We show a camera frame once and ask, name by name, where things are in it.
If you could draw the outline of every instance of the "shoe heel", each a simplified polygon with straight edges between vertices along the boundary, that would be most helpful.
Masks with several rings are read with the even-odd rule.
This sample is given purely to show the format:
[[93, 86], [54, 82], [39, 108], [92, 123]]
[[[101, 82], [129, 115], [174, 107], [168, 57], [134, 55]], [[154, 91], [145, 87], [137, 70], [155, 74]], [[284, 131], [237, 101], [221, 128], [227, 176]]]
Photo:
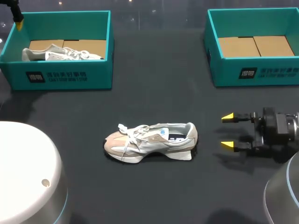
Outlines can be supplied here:
[[192, 155], [191, 151], [185, 151], [185, 152], [173, 152], [169, 151], [164, 153], [168, 158], [174, 159], [174, 160], [191, 160]]

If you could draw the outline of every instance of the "white sneaker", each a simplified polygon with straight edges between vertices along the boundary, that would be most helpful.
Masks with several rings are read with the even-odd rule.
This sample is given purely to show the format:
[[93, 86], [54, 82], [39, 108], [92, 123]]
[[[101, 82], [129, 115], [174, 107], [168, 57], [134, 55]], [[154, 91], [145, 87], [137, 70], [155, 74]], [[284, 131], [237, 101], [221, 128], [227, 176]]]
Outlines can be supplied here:
[[60, 61], [60, 60], [103, 60], [101, 56], [90, 54], [88, 51], [67, 50], [65, 54], [47, 51], [45, 55], [46, 61]]
[[28, 48], [24, 48], [22, 51], [22, 61], [40, 61], [46, 60], [45, 55], [46, 52], [55, 52], [59, 54], [65, 54], [65, 50], [55, 44], [51, 44], [45, 50], [30, 50]]
[[160, 152], [175, 160], [191, 160], [198, 134], [194, 124], [140, 125], [127, 129], [118, 125], [119, 132], [104, 141], [105, 151], [117, 160], [138, 163], [152, 152]]
[[45, 50], [30, 50], [28, 48], [22, 51], [22, 61], [57, 61], [57, 60], [103, 60], [101, 56], [90, 54], [88, 51], [77, 51], [71, 48], [61, 48], [51, 44]]

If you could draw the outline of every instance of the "box label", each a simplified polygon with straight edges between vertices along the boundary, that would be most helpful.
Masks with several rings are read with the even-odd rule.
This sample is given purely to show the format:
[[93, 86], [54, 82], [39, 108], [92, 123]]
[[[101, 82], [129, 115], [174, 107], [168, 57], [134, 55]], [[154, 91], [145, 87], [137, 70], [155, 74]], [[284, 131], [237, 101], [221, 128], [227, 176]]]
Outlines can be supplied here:
[[40, 71], [26, 71], [27, 78], [31, 83], [44, 83], [45, 79]]
[[87, 75], [84, 71], [68, 72], [47, 72], [49, 82], [87, 82]]
[[242, 68], [239, 79], [254, 78], [257, 68]]
[[262, 68], [258, 78], [285, 78], [295, 77], [299, 68]]

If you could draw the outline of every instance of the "robotic arm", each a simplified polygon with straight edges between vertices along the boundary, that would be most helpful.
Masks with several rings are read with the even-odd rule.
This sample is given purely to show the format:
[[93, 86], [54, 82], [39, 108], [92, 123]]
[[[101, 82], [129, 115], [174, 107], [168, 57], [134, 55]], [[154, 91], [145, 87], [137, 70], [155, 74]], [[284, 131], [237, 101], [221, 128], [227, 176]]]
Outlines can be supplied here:
[[5, 4], [10, 7], [11, 12], [13, 13], [14, 22], [17, 29], [20, 31], [23, 26], [24, 16], [19, 7], [19, 0], [0, 0], [0, 4]]
[[241, 121], [250, 121], [254, 124], [255, 136], [250, 142], [221, 142], [223, 146], [234, 152], [261, 152], [272, 151], [280, 153], [279, 155], [290, 155], [290, 144], [299, 143], [299, 113], [284, 114], [275, 113], [274, 108], [263, 108], [261, 117], [256, 112], [248, 114], [231, 113], [223, 117], [223, 123], [238, 123]]

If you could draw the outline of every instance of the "shoe box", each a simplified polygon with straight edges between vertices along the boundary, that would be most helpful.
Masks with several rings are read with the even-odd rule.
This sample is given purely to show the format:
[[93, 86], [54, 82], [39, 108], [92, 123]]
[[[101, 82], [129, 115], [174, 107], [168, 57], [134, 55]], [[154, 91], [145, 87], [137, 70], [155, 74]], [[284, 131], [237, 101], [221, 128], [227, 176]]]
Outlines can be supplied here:
[[297, 8], [209, 9], [204, 45], [214, 85], [298, 85]]
[[[110, 11], [23, 13], [21, 31], [13, 25], [0, 56], [0, 69], [13, 90], [110, 89], [114, 35]], [[86, 50], [104, 60], [21, 61], [22, 50], [51, 44]]]

